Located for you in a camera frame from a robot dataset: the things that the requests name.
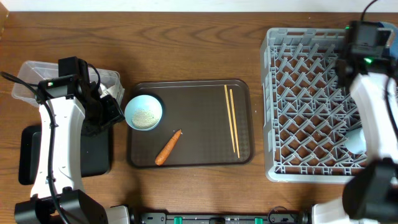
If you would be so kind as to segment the light blue bowl with rice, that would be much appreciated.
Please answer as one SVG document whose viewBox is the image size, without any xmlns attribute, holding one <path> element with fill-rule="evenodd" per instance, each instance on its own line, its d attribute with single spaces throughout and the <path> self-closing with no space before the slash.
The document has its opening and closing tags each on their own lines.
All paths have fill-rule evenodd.
<svg viewBox="0 0 398 224">
<path fill-rule="evenodd" d="M 125 120 L 132 129 L 150 131 L 162 118 L 163 109 L 160 101 L 154 96 L 139 95 L 131 99 L 125 107 Z"/>
</svg>

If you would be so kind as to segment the small light blue cup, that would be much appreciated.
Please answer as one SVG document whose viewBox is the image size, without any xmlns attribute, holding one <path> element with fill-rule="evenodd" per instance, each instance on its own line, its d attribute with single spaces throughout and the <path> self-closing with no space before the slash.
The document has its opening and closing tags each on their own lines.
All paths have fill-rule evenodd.
<svg viewBox="0 0 398 224">
<path fill-rule="evenodd" d="M 345 134 L 345 148 L 353 154 L 364 154 L 366 152 L 366 140 L 363 128 L 351 130 Z"/>
</svg>

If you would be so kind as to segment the white tissue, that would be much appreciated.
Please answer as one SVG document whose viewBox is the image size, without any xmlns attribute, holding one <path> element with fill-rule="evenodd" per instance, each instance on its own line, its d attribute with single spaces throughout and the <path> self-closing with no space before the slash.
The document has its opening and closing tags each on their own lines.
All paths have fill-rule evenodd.
<svg viewBox="0 0 398 224">
<path fill-rule="evenodd" d="M 100 93 L 100 98 L 103 98 L 107 95 L 111 95 L 113 98 L 116 98 L 118 95 L 118 89 L 116 88 L 115 85 L 106 87 L 104 84 L 101 84 L 99 93 Z"/>
</svg>

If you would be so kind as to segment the dark blue plate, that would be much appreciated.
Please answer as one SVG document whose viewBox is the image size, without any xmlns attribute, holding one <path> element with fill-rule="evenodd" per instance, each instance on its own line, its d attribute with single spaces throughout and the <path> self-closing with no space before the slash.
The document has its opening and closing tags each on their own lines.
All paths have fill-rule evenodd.
<svg viewBox="0 0 398 224">
<path fill-rule="evenodd" d="M 397 27 L 389 22 L 378 22 L 379 28 L 391 30 L 389 37 L 377 37 L 377 45 L 383 45 L 382 57 L 391 57 L 397 60 Z"/>
</svg>

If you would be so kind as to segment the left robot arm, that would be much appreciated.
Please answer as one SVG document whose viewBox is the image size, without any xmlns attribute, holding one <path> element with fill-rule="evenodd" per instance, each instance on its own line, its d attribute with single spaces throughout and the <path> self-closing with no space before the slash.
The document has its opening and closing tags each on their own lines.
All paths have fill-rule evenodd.
<svg viewBox="0 0 398 224">
<path fill-rule="evenodd" d="M 17 223 L 130 223 L 125 205 L 104 208 L 85 193 L 81 176 L 82 135 L 95 135 L 124 120 L 119 103 L 100 95 L 92 65 L 77 57 L 58 61 L 58 77 L 24 85 L 39 104 L 42 135 L 30 199 L 17 203 Z"/>
</svg>

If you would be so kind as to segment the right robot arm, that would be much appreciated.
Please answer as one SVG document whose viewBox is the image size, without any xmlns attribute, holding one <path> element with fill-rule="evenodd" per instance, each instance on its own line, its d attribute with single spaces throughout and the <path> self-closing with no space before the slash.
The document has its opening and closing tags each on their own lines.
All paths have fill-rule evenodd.
<svg viewBox="0 0 398 224">
<path fill-rule="evenodd" d="M 319 203 L 300 223 L 396 223 L 397 58 L 394 30 L 380 22 L 352 21 L 336 61 L 339 86 L 354 99 L 368 154 L 367 166 L 344 187 L 343 195 Z"/>
</svg>

